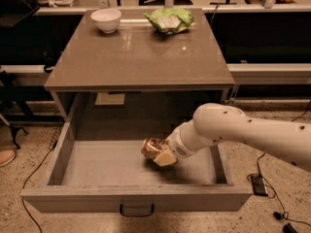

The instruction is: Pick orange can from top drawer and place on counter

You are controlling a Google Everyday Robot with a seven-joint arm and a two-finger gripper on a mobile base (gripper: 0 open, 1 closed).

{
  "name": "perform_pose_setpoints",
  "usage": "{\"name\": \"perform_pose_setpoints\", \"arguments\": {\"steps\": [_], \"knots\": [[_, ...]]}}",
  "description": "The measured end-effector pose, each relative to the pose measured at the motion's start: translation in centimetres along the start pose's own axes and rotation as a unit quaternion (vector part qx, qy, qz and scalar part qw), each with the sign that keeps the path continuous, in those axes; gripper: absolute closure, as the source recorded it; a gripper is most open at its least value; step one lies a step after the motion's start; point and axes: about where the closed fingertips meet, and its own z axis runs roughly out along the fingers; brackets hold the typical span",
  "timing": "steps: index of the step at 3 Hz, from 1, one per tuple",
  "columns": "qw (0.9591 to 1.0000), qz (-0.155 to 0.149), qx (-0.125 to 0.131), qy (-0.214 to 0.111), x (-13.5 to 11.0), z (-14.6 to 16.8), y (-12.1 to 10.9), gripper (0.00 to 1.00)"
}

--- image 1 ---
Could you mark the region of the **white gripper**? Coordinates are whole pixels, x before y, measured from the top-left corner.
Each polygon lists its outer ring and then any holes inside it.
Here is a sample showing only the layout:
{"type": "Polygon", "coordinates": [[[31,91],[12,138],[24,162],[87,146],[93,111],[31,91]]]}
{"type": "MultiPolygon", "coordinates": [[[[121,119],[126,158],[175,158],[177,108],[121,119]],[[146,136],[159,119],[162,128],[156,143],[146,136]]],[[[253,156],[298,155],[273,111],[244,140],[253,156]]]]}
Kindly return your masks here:
{"type": "Polygon", "coordinates": [[[178,158],[188,158],[196,154],[194,147],[189,147],[187,141],[192,143],[195,130],[191,123],[182,123],[166,138],[168,145],[155,149],[154,163],[160,167],[169,166],[177,162],[178,158]]]}

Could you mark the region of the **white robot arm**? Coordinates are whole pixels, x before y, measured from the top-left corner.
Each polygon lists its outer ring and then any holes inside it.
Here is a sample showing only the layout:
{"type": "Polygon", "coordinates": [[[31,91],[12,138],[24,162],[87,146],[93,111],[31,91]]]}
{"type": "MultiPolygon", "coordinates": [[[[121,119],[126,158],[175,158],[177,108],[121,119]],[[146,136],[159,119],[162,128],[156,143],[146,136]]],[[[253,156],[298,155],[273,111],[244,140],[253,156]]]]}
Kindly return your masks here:
{"type": "Polygon", "coordinates": [[[245,144],[311,171],[310,124],[249,117],[238,108],[213,103],[198,107],[190,121],[175,128],[154,162],[168,166],[228,141],[245,144]]]}

